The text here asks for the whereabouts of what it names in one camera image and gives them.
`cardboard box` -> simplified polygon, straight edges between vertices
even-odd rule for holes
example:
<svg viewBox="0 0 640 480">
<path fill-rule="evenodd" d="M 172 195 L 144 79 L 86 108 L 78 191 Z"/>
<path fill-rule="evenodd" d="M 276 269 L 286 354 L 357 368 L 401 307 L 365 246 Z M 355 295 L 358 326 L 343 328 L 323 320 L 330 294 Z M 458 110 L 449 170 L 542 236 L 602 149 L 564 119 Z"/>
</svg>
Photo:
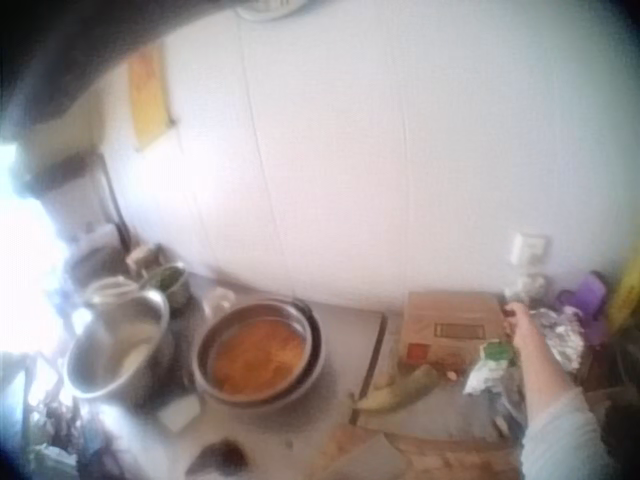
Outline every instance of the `cardboard box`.
<svg viewBox="0 0 640 480">
<path fill-rule="evenodd" d="M 504 340 L 504 317 L 487 293 L 410 293 L 400 334 L 400 359 L 465 373 L 489 340 Z"/>
</svg>

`metal pot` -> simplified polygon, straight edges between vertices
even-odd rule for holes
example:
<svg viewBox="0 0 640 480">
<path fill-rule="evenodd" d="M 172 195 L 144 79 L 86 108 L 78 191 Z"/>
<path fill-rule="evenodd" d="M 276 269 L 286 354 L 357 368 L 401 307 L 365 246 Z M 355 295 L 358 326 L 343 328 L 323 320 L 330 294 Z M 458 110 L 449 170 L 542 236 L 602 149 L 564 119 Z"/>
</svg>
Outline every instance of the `metal pot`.
<svg viewBox="0 0 640 480">
<path fill-rule="evenodd" d="M 313 344 L 314 341 L 321 341 L 321 338 L 318 335 L 315 335 L 314 338 L 308 318 L 310 315 L 311 311 L 305 304 L 275 298 L 245 304 L 224 314 L 219 320 L 208 326 L 194 349 L 193 371 L 200 390 L 215 400 L 234 407 L 264 406 L 274 400 L 282 400 L 283 397 L 292 396 L 294 393 L 292 390 L 296 390 L 304 383 L 302 380 L 306 380 L 309 375 L 308 365 L 312 353 L 314 365 L 319 360 L 317 358 L 318 346 L 316 345 L 314 352 Z M 210 375 L 218 347 L 234 335 L 240 326 L 264 318 L 275 318 L 288 323 L 304 339 L 305 348 L 301 362 L 287 381 L 268 392 L 260 395 L 229 395 L 223 392 Z"/>
<path fill-rule="evenodd" d="M 145 290 L 93 314 L 67 356 L 66 384 L 77 398 L 139 403 L 173 354 L 167 300 Z"/>
<path fill-rule="evenodd" d="M 123 276 L 107 277 L 89 285 L 83 295 L 83 301 L 88 306 L 118 303 L 138 290 L 138 284 L 133 280 Z"/>
</svg>

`gray countertop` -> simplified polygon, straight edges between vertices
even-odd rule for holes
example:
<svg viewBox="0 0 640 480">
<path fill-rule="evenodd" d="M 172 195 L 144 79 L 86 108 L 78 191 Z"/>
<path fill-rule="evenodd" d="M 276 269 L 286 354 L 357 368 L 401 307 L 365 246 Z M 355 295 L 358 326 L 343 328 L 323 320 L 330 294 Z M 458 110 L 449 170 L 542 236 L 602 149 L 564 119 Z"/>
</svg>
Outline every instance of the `gray countertop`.
<svg viewBox="0 0 640 480">
<path fill-rule="evenodd" d="M 214 287 L 211 280 L 192 279 L 196 297 Z M 239 300 L 251 292 L 226 286 Z M 101 417 L 115 436 L 125 465 L 139 476 L 180 479 L 201 448 L 222 438 L 237 441 L 250 464 L 249 478 L 300 479 L 333 428 L 351 414 L 349 394 L 357 394 L 370 362 L 382 315 L 379 312 L 309 303 L 325 333 L 325 366 L 311 389 L 279 411 L 239 413 L 201 398 L 201 413 L 182 431 L 165 429 L 153 412 L 133 413 L 103 405 Z M 176 363 L 185 363 L 194 335 L 204 322 L 198 302 L 172 320 L 177 340 Z"/>
</svg>

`orange soup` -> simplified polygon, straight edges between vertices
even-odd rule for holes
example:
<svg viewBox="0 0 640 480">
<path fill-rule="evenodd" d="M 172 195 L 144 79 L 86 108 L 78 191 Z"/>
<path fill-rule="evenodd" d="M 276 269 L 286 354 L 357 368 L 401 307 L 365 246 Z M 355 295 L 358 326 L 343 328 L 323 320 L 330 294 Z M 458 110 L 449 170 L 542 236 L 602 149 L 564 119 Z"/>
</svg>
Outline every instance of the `orange soup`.
<svg viewBox="0 0 640 480">
<path fill-rule="evenodd" d="M 293 375 L 304 346 L 303 338 L 285 322 L 247 323 L 220 345 L 211 375 L 226 394 L 260 395 Z"/>
</svg>

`white tile wall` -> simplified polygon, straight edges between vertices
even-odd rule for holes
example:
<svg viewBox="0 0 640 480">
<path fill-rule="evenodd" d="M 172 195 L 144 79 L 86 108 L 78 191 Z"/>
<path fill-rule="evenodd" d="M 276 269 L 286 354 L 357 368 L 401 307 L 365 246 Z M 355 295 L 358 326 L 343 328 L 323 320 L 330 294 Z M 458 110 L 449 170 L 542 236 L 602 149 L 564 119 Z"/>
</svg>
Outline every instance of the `white tile wall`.
<svg viewBox="0 0 640 480">
<path fill-rule="evenodd" d="M 552 237 L 559 286 L 615 273 L 640 218 L 638 59 L 578 5 L 333 0 L 189 25 L 165 42 L 159 152 L 133 151 L 124 69 L 102 84 L 125 216 L 211 274 L 354 306 L 499 290 L 518 230 Z M 156 162 L 178 180 L 144 183 Z"/>
<path fill-rule="evenodd" d="M 366 0 L 241 22 L 276 221 L 298 295 L 392 304 L 407 215 L 400 105 Z"/>
</svg>

